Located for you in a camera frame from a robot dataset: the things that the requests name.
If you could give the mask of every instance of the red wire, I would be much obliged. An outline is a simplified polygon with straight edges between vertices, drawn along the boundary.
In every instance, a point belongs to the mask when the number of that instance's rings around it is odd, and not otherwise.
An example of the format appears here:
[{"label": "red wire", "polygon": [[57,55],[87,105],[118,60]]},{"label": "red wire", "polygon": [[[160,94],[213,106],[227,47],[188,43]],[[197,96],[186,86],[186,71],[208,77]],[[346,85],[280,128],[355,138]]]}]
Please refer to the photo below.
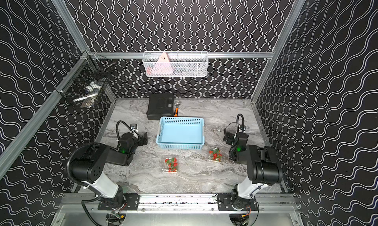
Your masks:
[{"label": "red wire", "polygon": [[250,213],[251,213],[251,207],[249,206],[249,213],[246,214],[246,215],[242,215],[242,217],[247,216],[247,215],[249,215]]},{"label": "red wire", "polygon": [[125,208],[125,206],[127,205],[127,202],[125,203],[125,205],[118,211],[118,213],[120,213],[121,210],[123,210],[123,208]]}]

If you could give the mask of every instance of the blue plastic basket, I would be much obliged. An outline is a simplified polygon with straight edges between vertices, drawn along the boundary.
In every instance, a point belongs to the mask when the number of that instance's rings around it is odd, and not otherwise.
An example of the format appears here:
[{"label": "blue plastic basket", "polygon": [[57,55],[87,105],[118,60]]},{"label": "blue plastic basket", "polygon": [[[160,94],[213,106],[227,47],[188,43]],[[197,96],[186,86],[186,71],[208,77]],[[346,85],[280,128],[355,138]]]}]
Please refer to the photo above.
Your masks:
[{"label": "blue plastic basket", "polygon": [[198,149],[205,144],[203,118],[161,117],[156,143],[164,149]]}]

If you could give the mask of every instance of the pink triangular object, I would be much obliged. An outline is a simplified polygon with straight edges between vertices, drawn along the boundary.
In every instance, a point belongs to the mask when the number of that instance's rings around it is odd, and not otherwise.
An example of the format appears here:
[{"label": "pink triangular object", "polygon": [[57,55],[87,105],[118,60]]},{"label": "pink triangular object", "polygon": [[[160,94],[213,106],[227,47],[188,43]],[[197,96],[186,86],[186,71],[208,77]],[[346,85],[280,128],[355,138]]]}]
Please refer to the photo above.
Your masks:
[{"label": "pink triangular object", "polygon": [[166,62],[170,61],[167,53],[163,52],[158,59],[158,63],[155,64],[154,69],[151,72],[155,74],[172,74],[172,66],[170,65],[170,63]]},{"label": "pink triangular object", "polygon": [[158,62],[170,62],[170,61],[169,61],[169,58],[168,58],[168,55],[167,55],[166,52],[163,52],[163,53],[160,55],[160,57],[159,57],[159,59],[158,59]]}]

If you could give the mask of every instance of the orange-handled tool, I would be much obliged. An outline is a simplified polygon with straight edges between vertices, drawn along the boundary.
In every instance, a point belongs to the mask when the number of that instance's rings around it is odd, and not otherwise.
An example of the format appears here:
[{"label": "orange-handled tool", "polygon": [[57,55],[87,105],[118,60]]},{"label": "orange-handled tool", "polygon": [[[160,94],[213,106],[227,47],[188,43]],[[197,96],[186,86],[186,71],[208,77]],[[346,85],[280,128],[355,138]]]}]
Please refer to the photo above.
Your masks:
[{"label": "orange-handled tool", "polygon": [[176,102],[176,103],[175,103],[175,106],[176,106],[176,109],[175,109],[175,115],[174,115],[175,117],[177,117],[177,115],[178,115],[178,106],[179,106],[179,105],[181,105],[181,102]]}]

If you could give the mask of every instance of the mounting plate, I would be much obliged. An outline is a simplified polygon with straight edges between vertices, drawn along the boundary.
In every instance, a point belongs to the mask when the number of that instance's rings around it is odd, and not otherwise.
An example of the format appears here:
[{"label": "mounting plate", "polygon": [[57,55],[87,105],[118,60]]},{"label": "mounting plate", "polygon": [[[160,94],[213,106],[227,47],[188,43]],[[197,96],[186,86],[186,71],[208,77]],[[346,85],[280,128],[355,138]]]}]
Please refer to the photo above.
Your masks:
[{"label": "mounting plate", "polygon": [[[139,205],[139,195],[138,194],[123,194],[125,201],[127,202],[127,205],[123,210],[137,210]],[[105,204],[99,203],[98,204],[98,210],[110,210],[109,207],[106,207]]]},{"label": "mounting plate", "polygon": [[[236,210],[236,208],[234,208],[231,204],[231,194],[218,194],[217,201],[218,210]],[[250,202],[251,211],[258,210],[257,204],[254,203],[256,202],[256,200],[251,199]],[[249,211],[249,209],[243,207],[243,209],[241,209],[240,211]]]}]

